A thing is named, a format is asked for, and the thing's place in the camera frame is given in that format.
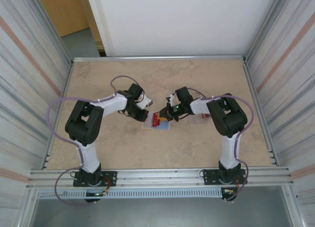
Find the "mounting plate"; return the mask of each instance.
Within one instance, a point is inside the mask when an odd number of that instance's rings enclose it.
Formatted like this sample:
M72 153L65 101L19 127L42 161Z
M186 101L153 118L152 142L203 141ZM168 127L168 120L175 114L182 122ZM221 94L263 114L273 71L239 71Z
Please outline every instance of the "mounting plate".
M102 180L102 177L106 177L110 180L110 186L116 186L117 171L101 171L101 181L97 185L89 185L88 183L82 183L80 180L80 172L75 172L73 186L74 187L107 187L107 184Z
M219 170L218 169L204 169L203 170L203 181L205 185L236 185L236 179L239 180L239 184L243 184L245 180L245 170L241 169L241 171L235 176L235 179L225 183L223 180L220 178L219 175Z

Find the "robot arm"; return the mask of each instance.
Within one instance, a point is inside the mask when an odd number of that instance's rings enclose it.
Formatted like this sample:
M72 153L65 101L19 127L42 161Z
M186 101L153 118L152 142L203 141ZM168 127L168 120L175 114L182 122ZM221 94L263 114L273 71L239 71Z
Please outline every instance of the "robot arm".
M173 95L168 97L168 103L159 112L159 118L165 121L173 119L178 121L179 116L184 114L210 114L217 131L222 135L222 156L219 161L220 177L224 183L231 182L241 171L241 164L234 157L234 144L238 133L244 129L247 123L246 114L233 98L221 97L210 100L198 98L194 100L186 87L176 90L175 93L180 103L173 105Z
M128 117L144 122L148 117L148 111L144 107L153 103L136 84L132 84L127 91L117 91L116 95L107 98L111 97L112 99L104 102L100 99L98 103L77 101L65 125L70 139L79 145L79 155L84 161L80 169L81 177L90 185L96 185L100 181L101 165L96 156L95 140L102 118L115 111L122 111Z

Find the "perforated metal strip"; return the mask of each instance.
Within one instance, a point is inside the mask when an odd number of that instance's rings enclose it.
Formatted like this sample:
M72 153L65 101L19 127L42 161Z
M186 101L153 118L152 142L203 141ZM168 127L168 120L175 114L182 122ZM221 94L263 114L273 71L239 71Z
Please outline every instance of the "perforated metal strip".
M63 199L83 198L174 198L174 197L222 197L221 188L180 188L180 189L109 189L104 196L89 197L88 192L101 192L102 190L58 190ZM56 199L53 190L43 190L39 199Z

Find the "wooden door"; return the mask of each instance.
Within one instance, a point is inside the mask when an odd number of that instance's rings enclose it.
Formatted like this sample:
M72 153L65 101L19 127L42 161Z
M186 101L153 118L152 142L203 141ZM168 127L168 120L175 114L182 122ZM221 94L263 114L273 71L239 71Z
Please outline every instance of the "wooden door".
M41 0L60 36L89 27L80 0Z

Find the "beige table surface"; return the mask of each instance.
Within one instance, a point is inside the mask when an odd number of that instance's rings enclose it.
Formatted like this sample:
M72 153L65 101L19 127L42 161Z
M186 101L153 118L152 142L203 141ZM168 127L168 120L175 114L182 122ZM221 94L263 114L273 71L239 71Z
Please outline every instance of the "beige table surface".
M111 79L122 74L135 78L147 97L153 99L150 112L165 107L165 98L183 86L206 96L229 92L253 106L240 60L76 62L67 97L107 97L113 93ZM118 90L127 90L131 83L130 79L120 78L114 85ZM64 103L57 129L66 138L64 126L74 105L75 101ZM240 105L250 120L250 110L241 102ZM102 168L215 167L221 157L221 140L211 119L194 125L188 124L186 118L173 121L170 131L158 131L141 129L140 122L115 112L102 120L96 150ZM271 165L256 115L253 125L242 135L240 158L250 166ZM55 138L48 169L77 167L79 163L75 147Z

